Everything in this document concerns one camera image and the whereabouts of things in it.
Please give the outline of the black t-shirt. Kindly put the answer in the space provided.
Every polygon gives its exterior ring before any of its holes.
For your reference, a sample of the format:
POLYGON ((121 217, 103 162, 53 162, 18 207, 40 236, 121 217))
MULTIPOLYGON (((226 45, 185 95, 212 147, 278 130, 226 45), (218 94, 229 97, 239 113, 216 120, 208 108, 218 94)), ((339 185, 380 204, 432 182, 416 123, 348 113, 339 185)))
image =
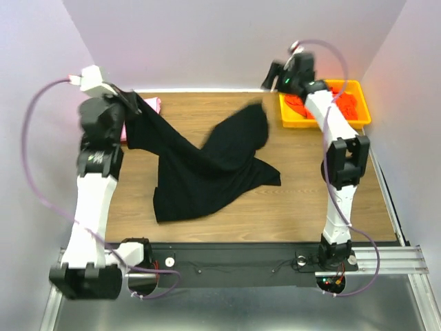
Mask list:
POLYGON ((262 185, 280 186, 280 172, 256 158, 269 138, 261 102, 217 123, 197 148, 148 104, 125 123, 127 146, 158 156, 153 206, 157 222, 206 217, 262 185))

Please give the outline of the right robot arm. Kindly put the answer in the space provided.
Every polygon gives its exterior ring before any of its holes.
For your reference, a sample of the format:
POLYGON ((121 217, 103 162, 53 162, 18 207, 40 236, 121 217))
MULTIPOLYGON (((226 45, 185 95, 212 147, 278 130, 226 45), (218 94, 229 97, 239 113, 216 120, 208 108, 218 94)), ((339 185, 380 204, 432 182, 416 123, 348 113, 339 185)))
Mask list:
POLYGON ((316 79, 310 52, 293 54, 286 63, 273 61, 261 88, 298 97, 322 131, 321 172, 327 184, 328 205, 317 261, 321 267, 332 269, 351 255, 353 197, 365 175, 370 141, 349 125, 327 83, 316 79))

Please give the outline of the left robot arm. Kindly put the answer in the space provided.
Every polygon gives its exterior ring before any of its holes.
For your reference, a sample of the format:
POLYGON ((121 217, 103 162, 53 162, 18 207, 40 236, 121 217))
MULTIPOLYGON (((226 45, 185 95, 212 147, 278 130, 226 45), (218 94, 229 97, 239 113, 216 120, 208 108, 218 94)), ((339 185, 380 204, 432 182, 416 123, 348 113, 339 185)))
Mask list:
POLYGON ((121 292, 124 260, 106 256, 103 237, 123 162, 123 125, 140 115, 141 102, 134 92, 117 92, 79 106, 75 223, 60 264, 49 272, 67 299, 115 300, 121 292))

